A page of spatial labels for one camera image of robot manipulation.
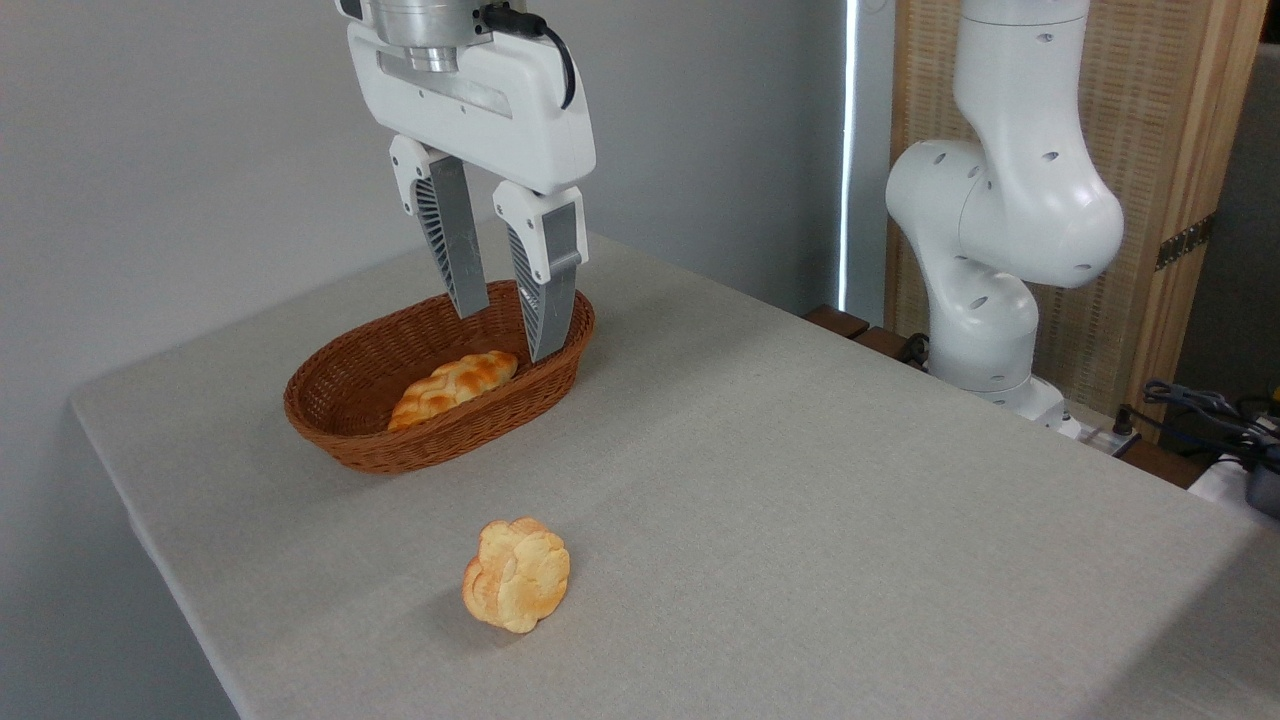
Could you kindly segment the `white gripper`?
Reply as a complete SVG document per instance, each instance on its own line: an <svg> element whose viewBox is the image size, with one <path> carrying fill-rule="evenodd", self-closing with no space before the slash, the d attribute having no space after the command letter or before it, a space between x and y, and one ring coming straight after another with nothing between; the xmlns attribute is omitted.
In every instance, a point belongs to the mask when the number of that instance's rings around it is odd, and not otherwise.
<svg viewBox="0 0 1280 720"><path fill-rule="evenodd" d="M518 36L462 47L453 73L413 69L357 22L347 38L369 110L398 133L389 156L401 205L417 219L457 315L489 305L463 160L507 179L493 200L507 224L531 361L561 351L576 272L588 261L582 195L571 187L596 164L585 88L564 108L559 51Z"/></svg>

